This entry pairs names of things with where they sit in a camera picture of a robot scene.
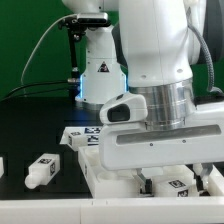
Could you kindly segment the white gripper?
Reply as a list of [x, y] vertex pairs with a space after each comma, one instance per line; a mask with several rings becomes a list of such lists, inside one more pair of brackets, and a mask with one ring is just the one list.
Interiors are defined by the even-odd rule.
[[[224, 112], [197, 111], [186, 126], [170, 131], [148, 131], [143, 123], [105, 125], [100, 132], [101, 164], [107, 170], [195, 164], [199, 192], [208, 189], [212, 162], [224, 161]], [[141, 169], [134, 178], [142, 194], [152, 193], [152, 180]]]

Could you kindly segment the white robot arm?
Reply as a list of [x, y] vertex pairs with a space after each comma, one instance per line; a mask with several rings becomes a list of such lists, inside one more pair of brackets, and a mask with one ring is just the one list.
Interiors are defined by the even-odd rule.
[[197, 104], [193, 97], [189, 36], [202, 25], [199, 2], [119, 0], [119, 35], [129, 90], [103, 105], [95, 147], [80, 161], [97, 158], [109, 172], [190, 165], [205, 190], [216, 162], [224, 161], [224, 99]]

